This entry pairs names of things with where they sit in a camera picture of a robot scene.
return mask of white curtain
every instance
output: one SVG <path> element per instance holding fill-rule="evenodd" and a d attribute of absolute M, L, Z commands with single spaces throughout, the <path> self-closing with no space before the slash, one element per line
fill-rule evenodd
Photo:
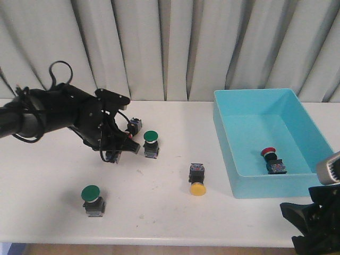
<path fill-rule="evenodd" d="M 0 67 L 14 89 L 71 84 L 132 100 L 212 101 L 291 88 L 340 102 L 339 0 L 0 0 Z M 57 81 L 67 67 L 55 66 Z M 0 79 L 0 98 L 13 95 Z"/>

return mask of blue plastic bin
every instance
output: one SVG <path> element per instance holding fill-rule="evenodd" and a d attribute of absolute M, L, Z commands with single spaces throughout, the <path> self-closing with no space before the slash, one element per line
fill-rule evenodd
<path fill-rule="evenodd" d="M 333 151 L 292 90 L 217 90 L 214 122 L 236 198 L 309 196 L 321 185 L 316 164 Z M 267 147 L 287 174 L 268 174 Z"/>

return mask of green button cap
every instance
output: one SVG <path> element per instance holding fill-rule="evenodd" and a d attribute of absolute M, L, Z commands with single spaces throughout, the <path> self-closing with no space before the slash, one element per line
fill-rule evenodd
<path fill-rule="evenodd" d="M 86 201 L 90 202 L 99 197 L 100 189 L 95 185 L 89 185 L 81 192 L 81 198 Z"/>
<path fill-rule="evenodd" d="M 156 131 L 154 130 L 149 130 L 147 132 L 145 132 L 144 134 L 144 139 L 147 141 L 147 142 L 153 142 L 153 141 L 156 141 L 158 139 L 158 134 Z"/>

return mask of yellow button cap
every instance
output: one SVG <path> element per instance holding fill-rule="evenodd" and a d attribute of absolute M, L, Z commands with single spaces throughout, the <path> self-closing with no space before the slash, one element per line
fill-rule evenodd
<path fill-rule="evenodd" d="M 190 187 L 190 192 L 194 196 L 201 196 L 206 193 L 207 189 L 204 187 L 204 185 L 200 182 L 195 182 Z"/>

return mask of table surface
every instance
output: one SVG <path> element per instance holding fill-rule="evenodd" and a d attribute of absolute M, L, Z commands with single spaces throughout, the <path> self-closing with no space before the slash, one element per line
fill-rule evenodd
<path fill-rule="evenodd" d="M 340 104 L 305 103 L 334 151 L 340 150 Z M 101 161 L 68 129 L 34 144 L 0 140 L 0 242 L 292 247 L 300 232 L 282 217 L 282 202 L 309 197 L 235 199 L 213 122 L 212 102 L 133 101 L 124 112 L 159 134 L 157 159 L 122 153 Z M 121 129 L 123 118 L 117 117 Z M 190 195 L 191 163 L 203 163 L 207 193 Z M 102 218 L 87 217 L 80 197 L 95 184 Z"/>

